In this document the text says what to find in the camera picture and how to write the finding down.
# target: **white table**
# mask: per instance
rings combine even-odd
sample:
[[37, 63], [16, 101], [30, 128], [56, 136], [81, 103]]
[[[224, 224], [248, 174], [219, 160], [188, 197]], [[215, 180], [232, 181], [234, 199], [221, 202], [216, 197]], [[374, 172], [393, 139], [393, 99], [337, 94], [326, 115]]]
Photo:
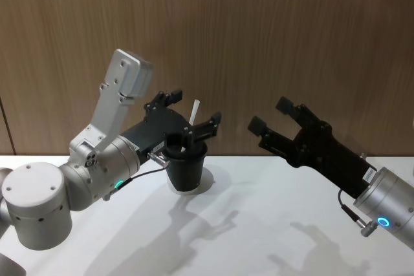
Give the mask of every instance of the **white table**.
[[[66, 159], [0, 156], [0, 166]], [[414, 184], [414, 158], [368, 160]], [[178, 196], [164, 172], [148, 175], [73, 213], [71, 234], [54, 249], [26, 249], [10, 228], [0, 253], [28, 276], [414, 275], [414, 251], [383, 229], [362, 237], [316, 171], [275, 156], [211, 156], [204, 167], [202, 190], [211, 188], [202, 194]]]

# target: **white straw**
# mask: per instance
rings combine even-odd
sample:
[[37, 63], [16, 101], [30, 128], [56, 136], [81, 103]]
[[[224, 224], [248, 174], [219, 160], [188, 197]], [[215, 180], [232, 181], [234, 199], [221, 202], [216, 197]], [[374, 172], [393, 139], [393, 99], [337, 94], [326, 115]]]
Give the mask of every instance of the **white straw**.
[[[199, 100], [194, 100], [193, 110], [191, 112], [190, 120], [188, 122], [188, 123], [190, 123], [190, 125], [194, 124], [195, 115], [197, 114], [197, 110], [199, 110], [199, 105], [200, 105], [200, 101]], [[186, 150], [186, 148], [181, 147], [181, 152], [183, 152], [185, 150]]]

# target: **cable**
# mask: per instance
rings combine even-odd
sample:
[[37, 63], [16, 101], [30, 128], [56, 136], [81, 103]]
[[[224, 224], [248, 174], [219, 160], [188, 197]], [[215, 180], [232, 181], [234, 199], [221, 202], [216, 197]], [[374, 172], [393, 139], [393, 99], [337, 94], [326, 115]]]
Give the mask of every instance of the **cable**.
[[145, 175], [148, 175], [148, 174], [152, 174], [152, 173], [157, 173], [159, 171], [163, 171], [163, 170], [167, 169], [168, 165], [166, 167], [163, 167], [163, 168], [160, 168], [160, 169], [154, 169], [153, 171], [147, 171], [146, 173], [142, 173], [140, 175], [136, 175], [134, 177], [131, 177], [131, 179], [134, 180], [134, 179], [136, 179], [138, 177], [142, 177], [142, 176], [145, 176]]
[[341, 199], [341, 193], [342, 193], [342, 189], [340, 189], [339, 190], [339, 192], [338, 192], [338, 201], [339, 201], [339, 204], [341, 205], [341, 208], [342, 208], [342, 210], [344, 211], [344, 212], [346, 212], [347, 213], [347, 215], [354, 221], [354, 222], [356, 222], [356, 221], [358, 221], [358, 220], [360, 220], [361, 218], [356, 214], [356, 213], [354, 213], [353, 211], [352, 211], [352, 209], [351, 208], [349, 208], [348, 206], [346, 206], [343, 202], [342, 202], [342, 199]]
[[154, 169], [153, 171], [147, 171], [145, 173], [142, 173], [140, 175], [136, 175], [134, 177], [129, 177], [127, 180], [125, 180], [124, 182], [122, 182], [118, 187], [114, 188], [111, 192], [109, 192], [111, 195], [115, 194], [116, 192], [118, 192], [119, 190], [121, 190], [123, 187], [125, 187], [128, 183], [130, 183], [132, 180], [137, 179], [138, 177], [142, 177], [145, 175], [149, 175], [152, 173], [157, 173], [159, 171], [163, 171], [165, 169], [167, 169], [169, 164], [167, 164], [166, 167], [160, 168], [160, 169]]
[[341, 193], [342, 193], [342, 189], [340, 189], [339, 190], [339, 192], [338, 192], [338, 201], [339, 201], [339, 204], [341, 205], [341, 207], [343, 206], [343, 202], [342, 202], [342, 200], [341, 200]]

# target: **wooden wall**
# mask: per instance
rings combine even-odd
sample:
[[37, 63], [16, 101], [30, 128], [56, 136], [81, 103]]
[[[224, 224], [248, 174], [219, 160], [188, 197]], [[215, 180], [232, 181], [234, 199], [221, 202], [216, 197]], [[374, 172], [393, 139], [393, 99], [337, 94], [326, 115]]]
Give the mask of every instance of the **wooden wall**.
[[0, 0], [0, 10], [0, 97], [18, 154], [67, 153], [123, 48], [155, 65], [147, 99], [182, 88], [178, 111], [198, 98], [198, 121], [223, 113], [210, 154], [260, 153], [246, 130], [255, 114], [293, 137], [274, 109], [285, 95], [355, 151], [414, 155], [414, 0]]
[[0, 111], [0, 154], [13, 154], [12, 144], [8, 137], [7, 128], [3, 114]]

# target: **cylindrical joint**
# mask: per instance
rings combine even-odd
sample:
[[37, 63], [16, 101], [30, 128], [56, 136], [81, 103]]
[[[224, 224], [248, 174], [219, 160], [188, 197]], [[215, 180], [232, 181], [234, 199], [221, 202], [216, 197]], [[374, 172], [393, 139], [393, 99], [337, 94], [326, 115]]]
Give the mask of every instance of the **cylindrical joint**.
[[60, 167], [66, 179], [71, 210], [80, 211], [89, 207], [140, 167], [136, 151], [128, 140], [120, 136], [100, 152], [97, 159], [98, 164], [89, 169], [72, 162]]
[[383, 167], [354, 205], [414, 249], [414, 188]]
[[[3, 182], [5, 181], [8, 174], [12, 172], [10, 168], [0, 168], [0, 188]], [[3, 198], [3, 194], [0, 190], [0, 237], [3, 236], [5, 231], [11, 225], [12, 221], [10, 215], [8, 214], [6, 201]]]
[[8, 213], [22, 245], [53, 248], [72, 229], [63, 173], [49, 163], [31, 163], [13, 170], [2, 188]]

